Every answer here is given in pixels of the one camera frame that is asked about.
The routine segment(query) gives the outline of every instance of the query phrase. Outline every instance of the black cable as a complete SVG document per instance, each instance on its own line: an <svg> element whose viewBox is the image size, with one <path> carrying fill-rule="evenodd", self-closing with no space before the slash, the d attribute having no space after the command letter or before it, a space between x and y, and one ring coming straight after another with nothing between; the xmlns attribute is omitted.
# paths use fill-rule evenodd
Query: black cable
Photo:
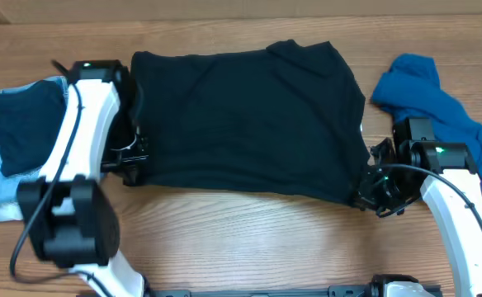
<svg viewBox="0 0 482 297"><path fill-rule="evenodd" d="M53 60L52 64L64 76L66 76L69 73L69 71L63 65L58 63L57 61ZM73 127L73 130L72 130L71 134L70 134L69 141L67 142L67 146L65 147L63 157L61 158L61 161L59 163L58 170L56 171L56 173L54 175L54 178L52 179L52 182L50 183L50 185L47 188L45 194L43 195L43 198L41 199L39 204L36 206L36 208L34 210L34 213L30 217L30 219L28 219L28 222L25 224L25 228L23 229L23 232L21 233L21 236L17 240L16 247L14 248L14 250L12 252L12 257L10 258L10 276L12 276L14 281L19 282L19 283L39 284L39 283L43 283L43 282L46 282L46 281L57 280L57 279L60 279L62 277L66 277L66 276L84 275L84 276L87 277L87 282L94 281L94 283L96 283L98 288L100 288L100 290L103 292L103 294L105 296L111 297L112 295L109 292L109 290L92 273L85 272L85 271L59 273L59 274L55 274L55 275L52 275L52 276L41 277L41 278L38 278L38 279L26 279L26 278L20 277L16 274L16 263L17 263L17 258L19 256L19 252L21 251L21 248L23 247L23 244L25 243L26 238L28 237L28 233L32 229L32 226L34 225L34 222L36 222L38 220L38 218L40 217L41 211L46 206L48 206L48 204L50 202L50 197L52 196L52 190L54 189L54 187L58 183L59 177L61 176L61 173L63 172L63 170L65 168L65 165L67 164L67 159L69 158L70 149L73 146L74 137L76 136L76 133L78 132L78 127L79 127L79 123L80 123L80 120L81 120L81 117L82 117L82 109L83 109L82 96L81 96L76 84L71 84L71 85L73 86L74 91L76 92L76 95L78 96L78 114L76 115L76 120L74 121L74 127Z"/></svg>
<svg viewBox="0 0 482 297"><path fill-rule="evenodd" d="M470 199L465 195L465 193L463 193L463 191L461 191L457 186L455 186L454 184L449 182L446 178L438 175L435 172L431 172L427 169L423 169L423 168L415 167L415 166L411 166L411 165L406 165L406 164L381 164L381 165L377 165L375 167L379 168L380 170L385 169L385 168L399 168L399 169L404 169L404 170L407 170L407 171L421 172L421 173L427 174L431 177L435 177L439 181L441 181L444 184L446 184L447 186L449 186L452 190L454 190L454 192L457 195L459 195L459 197L466 203L466 207L468 209L470 209L470 211L474 215L475 220L478 222L478 225L479 225L479 227L481 229L481 233L482 233L482 219L481 219L480 214L476 210L474 203L470 202Z"/></svg>

